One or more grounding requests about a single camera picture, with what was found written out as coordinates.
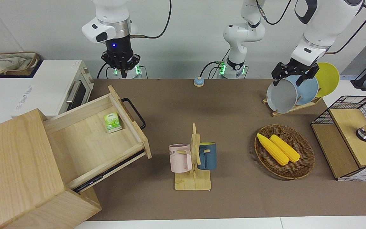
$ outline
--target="mug rack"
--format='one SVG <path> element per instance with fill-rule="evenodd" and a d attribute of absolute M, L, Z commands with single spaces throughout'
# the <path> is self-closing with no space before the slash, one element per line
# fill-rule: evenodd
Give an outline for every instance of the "mug rack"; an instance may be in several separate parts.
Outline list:
<path fill-rule="evenodd" d="M 302 98 L 302 96 L 299 96 L 299 98 L 297 99 L 296 103 Z M 284 115 L 296 110 L 300 110 L 306 107 L 310 107 L 310 106 L 314 106 L 316 105 L 320 100 L 322 99 L 322 97 L 315 97 L 313 100 L 311 100 L 311 102 L 303 104 L 303 105 L 295 105 L 293 106 L 292 109 L 290 109 L 288 112 L 284 112 L 284 113 L 279 113 L 278 110 L 275 110 L 272 112 L 271 116 L 272 117 L 276 117 L 276 116 L 280 116 L 280 115 Z M 262 100 L 263 104 L 267 104 L 268 103 L 268 97 L 266 97 L 264 100 Z"/>
<path fill-rule="evenodd" d="M 199 146 L 200 134 L 196 131 L 196 124 L 193 123 L 192 142 L 190 144 L 192 154 L 192 170 L 184 173 L 174 174 L 174 189 L 183 190 L 210 190 L 211 177 L 209 170 L 201 170 L 197 165 L 201 165 Z"/>

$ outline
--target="corn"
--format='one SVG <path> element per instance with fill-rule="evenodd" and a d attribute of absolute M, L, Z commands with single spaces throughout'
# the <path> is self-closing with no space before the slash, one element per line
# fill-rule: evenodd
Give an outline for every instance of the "corn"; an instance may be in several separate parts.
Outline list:
<path fill-rule="evenodd" d="M 271 142 L 267 137 L 257 134 L 257 137 L 261 145 L 266 149 L 266 151 L 275 159 L 279 165 L 287 165 L 289 163 L 289 158 L 282 152 L 279 147 L 277 147 L 273 142 Z"/>
<path fill-rule="evenodd" d="M 270 140 L 285 153 L 290 161 L 297 162 L 300 159 L 300 154 L 278 136 L 272 135 Z"/>

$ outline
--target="brown table surface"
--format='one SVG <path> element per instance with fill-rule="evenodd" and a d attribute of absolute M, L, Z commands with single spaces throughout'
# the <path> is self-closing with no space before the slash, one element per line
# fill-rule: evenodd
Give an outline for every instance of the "brown table surface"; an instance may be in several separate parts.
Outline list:
<path fill-rule="evenodd" d="M 326 106 L 271 117 L 261 102 L 271 80 L 95 80 L 91 99 L 112 85 L 147 122 L 153 158 L 143 157 L 94 189 L 103 210 L 90 220 L 217 219 L 366 215 L 366 183 L 336 181 L 310 123 Z M 216 142 L 218 168 L 210 191 L 175 191 L 168 146 L 190 143 L 192 123 L 203 142 Z M 284 181 L 261 167 L 258 129 L 283 124 L 299 131 L 315 154 L 307 177 Z"/>

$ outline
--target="wooden box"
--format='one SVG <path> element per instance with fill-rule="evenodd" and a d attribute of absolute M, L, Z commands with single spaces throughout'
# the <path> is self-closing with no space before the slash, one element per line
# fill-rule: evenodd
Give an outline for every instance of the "wooden box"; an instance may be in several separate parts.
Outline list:
<path fill-rule="evenodd" d="M 333 124 L 312 124 L 333 175 L 338 180 L 366 181 L 366 142 L 356 130 L 366 125 L 359 109 L 329 109 Z"/>
<path fill-rule="evenodd" d="M 93 185 L 151 158 L 147 138 L 110 92 L 49 120 L 36 109 L 0 124 L 0 228 L 74 228 L 101 210 Z M 112 112 L 123 129 L 108 134 L 104 115 Z"/>

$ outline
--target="dish rack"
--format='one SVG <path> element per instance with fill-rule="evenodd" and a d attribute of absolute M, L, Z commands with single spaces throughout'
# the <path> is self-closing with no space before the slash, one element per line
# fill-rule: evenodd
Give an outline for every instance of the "dish rack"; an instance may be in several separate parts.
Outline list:
<path fill-rule="evenodd" d="M 302 98 L 302 96 L 299 96 L 299 98 L 297 99 L 296 103 L 299 102 L 299 100 Z M 311 102 L 309 103 L 306 103 L 306 104 L 303 104 L 303 105 L 294 105 L 292 109 L 290 109 L 289 111 L 287 112 L 284 112 L 284 113 L 279 113 L 278 110 L 275 110 L 272 112 L 271 116 L 272 117 L 276 117 L 276 116 L 280 116 L 280 115 L 284 115 L 284 114 L 287 114 L 287 113 L 290 113 L 290 112 L 293 112 L 293 111 L 296 111 L 296 110 L 300 110 L 300 109 L 303 109 L 303 108 L 306 108 L 306 107 L 310 107 L 310 106 L 314 106 L 316 105 L 323 97 L 315 97 L 313 100 L 311 100 Z M 262 100 L 262 103 L 263 104 L 267 104 L 268 103 L 268 97 L 266 97 L 265 99 Z"/>

